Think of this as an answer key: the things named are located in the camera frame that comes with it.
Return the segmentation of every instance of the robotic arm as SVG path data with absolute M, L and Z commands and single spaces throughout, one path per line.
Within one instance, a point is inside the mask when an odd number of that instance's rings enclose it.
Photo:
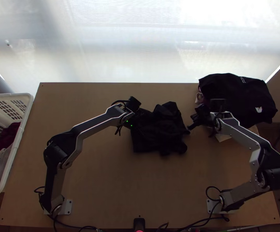
M 98 117 L 74 126 L 70 131 L 53 136 L 44 150 L 44 161 L 47 165 L 44 193 L 40 196 L 40 204 L 46 214 L 55 217 L 58 214 L 70 214 L 71 200 L 61 195 L 66 170 L 82 151 L 83 140 L 109 127 L 122 126 L 136 114 L 141 103 L 134 97 L 128 101 L 114 104 Z M 230 112 L 212 110 L 206 112 L 196 108 L 197 115 L 192 119 L 195 126 L 209 125 L 217 133 L 230 135 L 243 146 L 252 151 L 250 167 L 251 179 L 233 189 L 222 190 L 219 195 L 221 204 L 207 200 L 208 212 L 225 213 L 237 210 L 245 201 L 265 192 L 280 189 L 280 154 L 270 143 L 260 136 L 241 127 Z
M 55 217 L 58 214 L 70 214 L 71 201 L 65 201 L 61 195 L 66 170 L 82 151 L 83 140 L 109 127 L 122 126 L 135 115 L 141 103 L 130 97 L 126 104 L 123 101 L 109 107 L 106 112 L 88 121 L 74 126 L 70 131 L 53 136 L 43 152 L 47 166 L 44 193 L 40 204 L 46 214 Z
M 230 213 L 238 210 L 245 201 L 268 191 L 280 189 L 280 154 L 262 137 L 239 125 L 230 112 L 210 112 L 217 133 L 229 135 L 251 150 L 249 165 L 252 171 L 248 182 L 220 192 L 221 204 L 213 213 Z M 210 213 L 216 202 L 207 200 Z

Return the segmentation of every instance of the white logo print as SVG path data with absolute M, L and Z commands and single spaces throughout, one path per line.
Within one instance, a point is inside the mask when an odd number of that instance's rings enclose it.
M 261 113 L 262 112 L 262 106 L 256 107 L 256 110 L 257 110 L 258 113 Z

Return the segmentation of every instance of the power cord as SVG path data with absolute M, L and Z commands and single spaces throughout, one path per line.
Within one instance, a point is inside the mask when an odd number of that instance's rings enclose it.
M 215 219 L 223 219 L 225 220 L 226 222 L 229 222 L 230 219 L 225 217 L 223 214 L 221 214 L 220 217 L 212 217 L 213 215 L 213 212 L 214 212 L 214 209 L 217 207 L 218 204 L 221 204 L 221 201 L 220 199 L 213 199 L 211 197 L 208 196 L 208 190 L 211 189 L 211 188 L 214 188 L 216 190 L 218 190 L 219 192 L 221 192 L 217 187 L 215 186 L 209 186 L 206 188 L 205 190 L 205 194 L 207 196 L 207 198 L 209 198 L 211 201 L 216 201 L 216 204 L 213 206 L 211 212 L 210 212 L 210 216 L 208 218 L 205 218 L 205 219 L 202 219 L 202 220 L 199 220 L 199 221 L 196 221 L 188 226 L 185 226 L 185 227 L 182 227 L 182 228 L 179 228 L 176 232 L 181 232 L 183 230 L 188 230 L 190 228 L 196 228 L 196 227 L 202 227 L 202 226 L 205 226 L 209 223 L 210 220 L 215 220 Z M 161 226 L 158 227 L 157 231 L 156 232 L 159 232 L 160 230 L 163 230 L 163 231 L 167 231 L 167 227 L 168 227 L 168 224 L 169 223 L 165 223 L 165 224 L 162 224 Z
M 43 194 L 43 192 L 38 191 L 38 190 L 42 189 L 42 188 L 45 188 L 45 186 L 40 186 L 40 187 L 38 187 L 34 190 L 34 193 L 38 193 L 39 200 L 40 200 L 40 196 Z M 53 229 L 54 229 L 55 232 L 57 232 L 56 223 L 61 224 L 65 227 L 80 229 L 78 232 L 80 232 L 82 230 L 95 230 L 96 232 L 103 232 L 102 230 L 98 229 L 97 227 L 90 226 L 90 225 L 86 225 L 86 226 L 83 226 L 83 227 L 67 225 L 67 224 L 62 223 L 61 221 L 57 220 L 58 215 L 55 218 L 53 218 L 51 215 L 48 215 L 48 217 L 53 220 Z
M 122 104 L 124 105 L 124 108 L 126 108 L 126 102 L 129 102 L 129 100 L 117 100 L 117 101 L 113 102 L 113 103 L 111 104 L 111 106 L 112 106 L 112 105 L 115 105 L 116 103 L 122 103 Z M 118 133 L 119 136 L 120 136 L 120 131 L 121 131 L 122 127 L 123 127 L 123 125 L 117 127 L 117 130 L 116 130 L 116 132 L 115 132 L 115 135 L 117 135 L 117 133 Z

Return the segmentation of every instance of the red cloth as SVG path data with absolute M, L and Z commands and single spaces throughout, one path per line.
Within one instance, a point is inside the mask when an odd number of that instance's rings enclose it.
M 8 128 L 2 130 L 0 134 L 0 150 L 8 148 L 14 141 L 20 123 L 12 123 Z

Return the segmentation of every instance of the metal mounting bracket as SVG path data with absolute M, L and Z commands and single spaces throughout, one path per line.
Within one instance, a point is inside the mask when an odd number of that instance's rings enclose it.
M 61 210 L 59 211 L 58 215 L 71 214 L 71 208 L 72 208 L 72 200 L 70 199 L 64 200 L 64 203 L 61 206 Z M 43 214 L 49 215 L 49 212 L 44 209 Z
M 212 201 L 210 199 L 206 199 L 206 205 L 207 205 L 207 212 L 208 213 L 211 213 L 212 212 L 212 209 L 213 207 L 217 204 L 217 201 Z M 213 213 L 215 214 L 232 214 L 232 213 L 235 213 L 237 210 L 231 210 L 229 212 L 225 212 L 225 211 L 221 211 L 221 203 L 218 204 L 215 208 L 214 208 L 214 211 Z

